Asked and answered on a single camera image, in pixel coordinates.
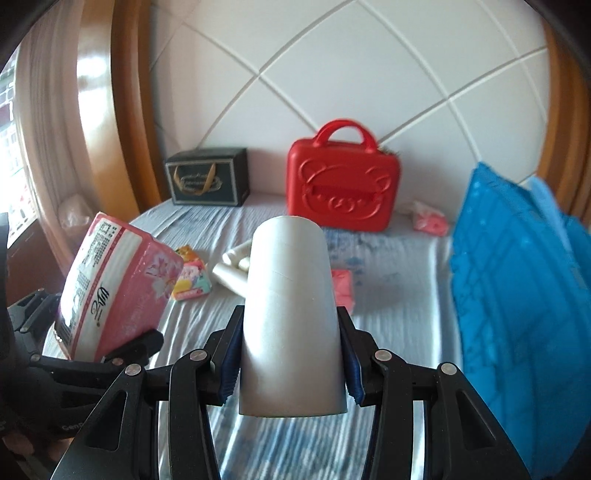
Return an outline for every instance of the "pink package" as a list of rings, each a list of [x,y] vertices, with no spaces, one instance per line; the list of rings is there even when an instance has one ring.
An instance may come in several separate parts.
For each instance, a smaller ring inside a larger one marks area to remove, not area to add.
[[[435,236],[446,236],[449,232],[447,219],[439,210],[417,201],[413,202],[411,209],[415,230]]]
[[[337,307],[345,307],[347,312],[352,313],[355,307],[353,299],[353,278],[349,270],[331,270],[333,288],[335,290],[335,301]]]
[[[150,234],[99,213],[61,295],[56,336],[73,360],[100,361],[158,327],[183,259]]]

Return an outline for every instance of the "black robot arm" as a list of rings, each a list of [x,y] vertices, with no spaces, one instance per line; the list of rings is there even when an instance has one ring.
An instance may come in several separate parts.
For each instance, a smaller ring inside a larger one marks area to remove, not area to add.
[[[355,329],[338,308],[349,394],[375,406],[362,479],[410,479],[413,400],[426,414],[425,479],[527,480],[517,451],[492,413],[453,364],[409,365],[372,336]],[[58,465],[52,480],[156,480],[157,402],[170,402],[173,480],[220,478],[207,405],[232,394],[242,347],[243,306],[203,349],[174,365],[145,370],[129,365],[107,390]]]

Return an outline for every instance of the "white cardboard roll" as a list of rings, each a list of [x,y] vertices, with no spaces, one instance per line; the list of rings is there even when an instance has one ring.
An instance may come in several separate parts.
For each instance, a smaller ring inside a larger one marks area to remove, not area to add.
[[[218,263],[213,267],[212,277],[228,290],[232,290],[241,297],[246,297],[246,282],[248,277],[242,270],[238,270],[224,263]]]
[[[346,411],[324,233],[301,217],[272,218],[252,241],[239,412],[311,417]]]
[[[252,240],[248,240],[243,244],[231,248],[222,255],[222,262],[226,265],[237,267],[240,260],[248,257],[251,254]]]

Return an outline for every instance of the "black gift box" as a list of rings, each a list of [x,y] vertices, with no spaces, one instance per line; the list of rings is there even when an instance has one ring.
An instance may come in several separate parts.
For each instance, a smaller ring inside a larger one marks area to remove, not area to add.
[[[240,206],[250,194],[246,148],[202,148],[165,160],[175,205]]]

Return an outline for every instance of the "white blue bedsheet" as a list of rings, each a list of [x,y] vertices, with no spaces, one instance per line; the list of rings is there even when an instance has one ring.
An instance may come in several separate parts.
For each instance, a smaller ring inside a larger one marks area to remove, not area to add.
[[[173,248],[190,244],[206,262],[220,261],[230,247],[252,237],[263,221],[285,214],[284,197],[253,194],[245,206],[189,207],[165,202],[133,224]],[[414,232],[410,220],[395,216],[381,233],[325,229],[333,268],[353,271],[357,328],[370,332],[381,348],[407,362],[461,366],[457,320],[450,293],[450,239]],[[174,363],[202,347],[224,328],[242,299],[216,286],[205,298],[170,301],[160,329],[162,351],[151,366]],[[369,443],[374,408],[359,408],[348,397],[346,414],[300,419],[258,419],[238,415],[238,388],[224,407],[211,407],[210,422],[222,479],[358,479]],[[160,417],[161,478],[170,478],[167,408]],[[422,406],[415,405],[413,478],[422,478]]]

